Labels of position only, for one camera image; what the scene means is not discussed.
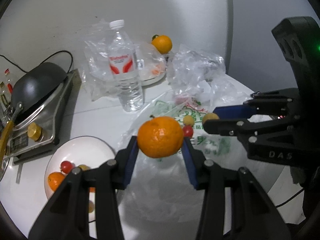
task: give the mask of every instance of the stove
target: stove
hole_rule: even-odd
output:
[[[51,151],[59,143],[58,134],[75,71],[68,73],[65,80],[35,108],[28,111],[27,115],[23,113],[18,116],[8,141],[9,153],[4,157],[3,165],[12,157],[16,157],[14,164],[24,162]]]

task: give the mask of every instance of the knob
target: knob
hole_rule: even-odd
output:
[[[28,137],[34,141],[39,140],[42,133],[42,128],[35,122],[28,126]]]

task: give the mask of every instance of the table surface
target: table surface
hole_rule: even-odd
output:
[[[228,78],[238,90],[247,94],[252,93],[249,88],[238,81],[231,77]],[[169,89],[170,86],[166,79],[145,87],[145,103]],[[107,98],[100,98],[92,102],[82,86],[80,89],[79,86],[75,86],[62,121],[59,145],[70,138],[90,135],[117,148],[121,134],[129,129],[136,116],[137,113],[126,113],[117,99],[111,101]],[[32,224],[47,202],[44,192],[44,173],[53,153],[54,151],[42,158],[24,163],[19,182],[16,182],[19,166],[13,165],[10,160],[0,182],[0,201],[12,221],[25,236],[28,236]],[[270,190],[282,170],[283,166],[280,165],[266,165],[266,168],[261,171],[265,176],[258,178],[265,190]],[[150,239],[151,235],[153,239],[195,239],[198,222],[168,224],[139,221],[137,216],[126,212],[123,203],[119,204],[119,213],[125,239]],[[95,237],[95,223],[90,224],[90,234]]]

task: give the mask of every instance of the power cord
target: power cord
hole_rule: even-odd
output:
[[[302,191],[304,191],[304,188],[299,190],[296,194],[294,194],[291,198],[289,198],[288,200],[284,201],[282,204],[277,205],[276,208],[282,207],[283,205],[287,204],[288,202],[290,202],[291,200],[293,200],[296,196],[298,196]]]
[[[72,53],[71,53],[70,51],[67,51],[67,50],[59,50],[59,51],[51,54],[49,57],[47,57],[45,60],[43,60],[40,64],[46,62],[49,58],[51,58],[51,57],[53,57],[53,56],[55,56],[55,55],[57,55],[57,54],[59,54],[59,53],[62,53],[62,52],[68,53],[68,54],[70,55],[70,57],[71,57],[70,67],[69,67],[68,72],[67,72],[67,73],[69,73],[69,71],[71,70],[72,64],[73,64],[73,55],[72,55]],[[28,71],[25,71],[24,69],[22,69],[21,67],[19,67],[17,64],[15,64],[15,63],[12,62],[11,60],[9,60],[5,55],[1,55],[1,54],[0,54],[0,57],[3,57],[4,59],[6,59],[8,62],[10,62],[12,65],[16,66],[16,67],[17,67],[18,69],[20,69],[22,72],[28,73]]]

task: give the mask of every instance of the yellow pan handle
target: yellow pan handle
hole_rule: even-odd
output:
[[[11,134],[13,127],[14,127],[14,123],[12,120],[10,120],[1,133],[1,137],[0,137],[0,165],[2,164],[3,157],[7,151],[7,144],[8,144],[8,140],[9,140],[9,137],[10,137],[10,134]]]

